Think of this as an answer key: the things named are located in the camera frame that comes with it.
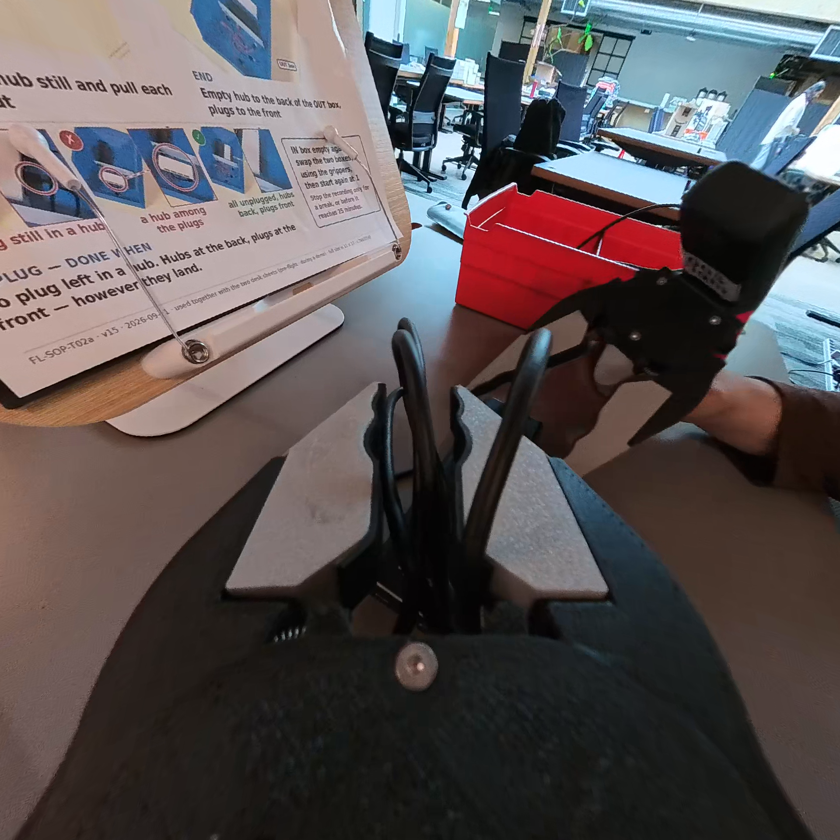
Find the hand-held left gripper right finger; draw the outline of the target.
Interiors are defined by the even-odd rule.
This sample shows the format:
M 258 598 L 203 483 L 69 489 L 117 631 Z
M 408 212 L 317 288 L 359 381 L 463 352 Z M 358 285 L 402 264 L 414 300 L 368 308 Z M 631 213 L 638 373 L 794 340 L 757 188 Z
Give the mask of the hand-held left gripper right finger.
M 455 387 L 465 454 L 455 469 L 466 520 L 501 417 L 464 386 Z M 539 601 L 600 601 L 608 593 L 549 457 L 523 438 L 490 531 L 490 593 L 519 607 Z

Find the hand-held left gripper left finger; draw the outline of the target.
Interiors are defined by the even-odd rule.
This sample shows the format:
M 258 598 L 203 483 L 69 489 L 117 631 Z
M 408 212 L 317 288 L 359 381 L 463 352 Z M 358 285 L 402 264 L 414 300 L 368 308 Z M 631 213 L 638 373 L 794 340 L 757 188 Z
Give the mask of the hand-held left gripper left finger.
M 385 385 L 370 383 L 288 450 L 227 579 L 229 595 L 352 610 L 371 593 L 385 399 Z

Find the red plastic bin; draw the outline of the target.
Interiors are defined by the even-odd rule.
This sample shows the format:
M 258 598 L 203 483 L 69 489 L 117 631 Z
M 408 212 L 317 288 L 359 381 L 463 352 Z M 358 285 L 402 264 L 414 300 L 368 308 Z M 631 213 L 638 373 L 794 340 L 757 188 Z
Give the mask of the red plastic bin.
M 563 299 L 640 269 L 679 270 L 679 234 L 509 184 L 468 213 L 455 300 L 525 329 Z

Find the person's right forearm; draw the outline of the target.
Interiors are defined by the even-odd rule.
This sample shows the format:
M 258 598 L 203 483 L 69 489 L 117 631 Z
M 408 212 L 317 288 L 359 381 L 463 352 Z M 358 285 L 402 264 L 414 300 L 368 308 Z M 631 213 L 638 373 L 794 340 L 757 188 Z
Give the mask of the person's right forearm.
M 754 484 L 822 493 L 839 500 L 839 394 L 774 382 L 782 415 L 775 450 L 744 454 L 721 442 L 723 452 Z

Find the person's right hand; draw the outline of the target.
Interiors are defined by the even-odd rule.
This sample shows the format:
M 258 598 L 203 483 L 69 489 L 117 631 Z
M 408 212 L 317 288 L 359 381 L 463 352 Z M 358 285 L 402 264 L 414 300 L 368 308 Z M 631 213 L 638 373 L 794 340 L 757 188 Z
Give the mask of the person's right hand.
M 775 450 L 781 415 L 781 394 L 772 384 L 723 370 L 684 422 L 744 454 L 768 456 Z

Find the dark partition panel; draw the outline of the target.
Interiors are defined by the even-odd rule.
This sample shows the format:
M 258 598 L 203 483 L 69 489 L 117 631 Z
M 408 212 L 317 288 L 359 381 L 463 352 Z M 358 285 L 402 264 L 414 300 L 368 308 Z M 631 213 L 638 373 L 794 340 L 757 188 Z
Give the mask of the dark partition panel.
M 753 162 L 761 141 L 791 100 L 783 94 L 754 89 L 716 143 L 727 161 Z

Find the wooden office table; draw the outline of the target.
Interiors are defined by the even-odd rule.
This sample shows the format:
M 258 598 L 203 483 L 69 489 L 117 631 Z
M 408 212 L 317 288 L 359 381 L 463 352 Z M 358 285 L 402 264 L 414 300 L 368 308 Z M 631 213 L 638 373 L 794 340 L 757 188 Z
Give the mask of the wooden office table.
M 600 128 L 596 135 L 599 139 L 613 142 L 633 158 L 653 167 L 708 169 L 728 161 L 724 153 L 713 148 L 661 133 L 643 132 L 638 129 Z

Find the grey office table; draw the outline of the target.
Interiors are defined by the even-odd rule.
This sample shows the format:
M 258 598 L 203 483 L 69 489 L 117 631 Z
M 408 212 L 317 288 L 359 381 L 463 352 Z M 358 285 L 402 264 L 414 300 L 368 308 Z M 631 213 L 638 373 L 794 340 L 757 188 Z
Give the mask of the grey office table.
M 690 179 L 620 160 L 598 152 L 574 154 L 538 163 L 532 176 L 573 200 L 591 205 L 631 209 L 650 207 L 650 213 L 676 221 Z

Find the black jacket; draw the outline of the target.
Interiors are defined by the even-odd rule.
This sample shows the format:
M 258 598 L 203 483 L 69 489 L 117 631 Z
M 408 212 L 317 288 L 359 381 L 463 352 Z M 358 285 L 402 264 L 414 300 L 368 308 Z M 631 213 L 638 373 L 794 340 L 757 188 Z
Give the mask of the black jacket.
M 522 195 L 533 194 L 539 185 L 532 169 L 555 159 L 564 117 L 564 106 L 556 98 L 534 99 L 515 139 L 506 138 L 495 148 L 482 152 L 462 208 L 467 209 L 473 196 L 483 200 L 509 184 L 515 184 Z

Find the green hanging plant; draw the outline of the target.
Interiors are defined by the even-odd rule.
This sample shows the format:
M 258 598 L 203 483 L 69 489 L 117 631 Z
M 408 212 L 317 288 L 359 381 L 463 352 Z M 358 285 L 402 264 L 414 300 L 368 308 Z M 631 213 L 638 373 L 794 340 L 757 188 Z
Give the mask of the green hanging plant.
M 589 24 L 577 27 L 571 24 L 547 24 L 542 42 L 541 61 L 554 63 L 557 56 L 570 53 L 588 56 L 597 53 L 602 34 Z

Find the grey rounded device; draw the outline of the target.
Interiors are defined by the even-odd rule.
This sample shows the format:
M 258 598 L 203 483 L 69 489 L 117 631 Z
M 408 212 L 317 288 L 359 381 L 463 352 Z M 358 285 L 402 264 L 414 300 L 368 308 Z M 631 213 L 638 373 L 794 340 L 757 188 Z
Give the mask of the grey rounded device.
M 467 211 L 447 201 L 432 203 L 427 209 L 428 219 L 449 235 L 464 240 L 468 222 Z

